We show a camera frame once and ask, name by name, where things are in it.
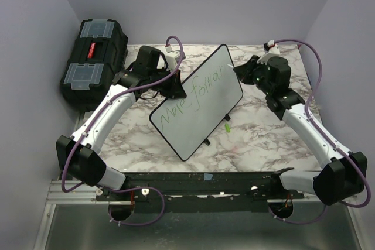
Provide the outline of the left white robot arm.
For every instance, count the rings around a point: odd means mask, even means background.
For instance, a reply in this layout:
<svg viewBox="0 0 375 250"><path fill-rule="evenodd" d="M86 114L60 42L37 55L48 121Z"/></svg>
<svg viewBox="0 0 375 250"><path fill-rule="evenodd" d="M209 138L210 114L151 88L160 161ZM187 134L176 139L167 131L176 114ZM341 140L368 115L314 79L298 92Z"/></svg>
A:
<svg viewBox="0 0 375 250"><path fill-rule="evenodd" d="M141 46L131 65L117 73L104 99L86 122L71 136L60 136L56 142L62 181L68 175L88 186L110 189L117 200L129 196L125 174L109 167L100 158L101 148L114 125L140 99L154 90L169 99L186 98L179 67L185 59L182 48L163 50Z"/></svg>

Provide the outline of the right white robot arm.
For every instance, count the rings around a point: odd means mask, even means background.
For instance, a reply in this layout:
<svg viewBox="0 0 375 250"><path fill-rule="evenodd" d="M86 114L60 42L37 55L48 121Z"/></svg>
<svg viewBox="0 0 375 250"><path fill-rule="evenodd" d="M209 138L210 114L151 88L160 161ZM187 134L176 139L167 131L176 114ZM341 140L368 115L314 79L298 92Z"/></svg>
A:
<svg viewBox="0 0 375 250"><path fill-rule="evenodd" d="M287 59L273 56L265 64L258 59L253 56L233 68L238 80L255 85L266 95L268 108L303 140L322 169L320 172L283 169L270 183L270 193L283 198L291 190L297 190L316 195L327 206L361 193L365 188L365 155L343 146L305 109L304 99L289 86L291 68Z"/></svg>

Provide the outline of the white whiteboard black frame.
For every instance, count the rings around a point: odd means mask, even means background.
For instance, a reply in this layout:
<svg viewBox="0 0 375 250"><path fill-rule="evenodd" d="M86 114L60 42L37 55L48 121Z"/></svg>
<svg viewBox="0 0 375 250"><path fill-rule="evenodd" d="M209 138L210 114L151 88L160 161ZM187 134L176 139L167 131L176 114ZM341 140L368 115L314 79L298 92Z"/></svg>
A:
<svg viewBox="0 0 375 250"><path fill-rule="evenodd" d="M229 48L221 44L182 83L184 99L165 99L149 120L177 157L188 160L243 97Z"/></svg>

